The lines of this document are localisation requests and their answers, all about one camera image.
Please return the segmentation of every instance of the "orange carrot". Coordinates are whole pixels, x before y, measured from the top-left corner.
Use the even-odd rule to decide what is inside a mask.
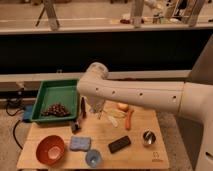
[[[125,120],[125,129],[126,130],[130,130],[131,129],[131,116],[132,116],[133,112],[134,112],[133,109],[129,109],[127,111],[127,116],[126,116],[126,120]]]

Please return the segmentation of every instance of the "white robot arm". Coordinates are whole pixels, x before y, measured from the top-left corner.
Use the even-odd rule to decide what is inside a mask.
[[[212,52],[213,36],[209,46]],[[80,94],[87,96],[91,109],[95,112],[100,110],[103,101],[109,99],[171,112],[200,122],[204,125],[204,133],[196,171],[213,170],[213,85],[191,82],[112,81],[107,80],[107,76],[108,69],[96,62],[90,65],[78,82],[77,89]]]

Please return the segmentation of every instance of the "blue sponge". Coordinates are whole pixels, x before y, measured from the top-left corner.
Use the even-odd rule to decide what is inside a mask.
[[[88,151],[91,146],[90,137],[71,137],[70,150],[72,151]]]

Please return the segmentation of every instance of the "terracotta bowl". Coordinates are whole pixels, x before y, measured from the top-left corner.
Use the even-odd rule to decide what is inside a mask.
[[[65,144],[63,139],[57,135],[51,135],[39,143],[36,157],[39,162],[45,165],[53,165],[64,155],[64,151]]]

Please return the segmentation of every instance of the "green tray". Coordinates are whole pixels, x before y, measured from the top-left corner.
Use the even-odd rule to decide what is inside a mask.
[[[49,123],[67,121],[77,117],[79,94],[76,90],[77,80],[43,81],[39,88],[37,99],[32,112],[32,122]],[[70,112],[65,117],[43,116],[41,113],[51,105],[61,103]]]

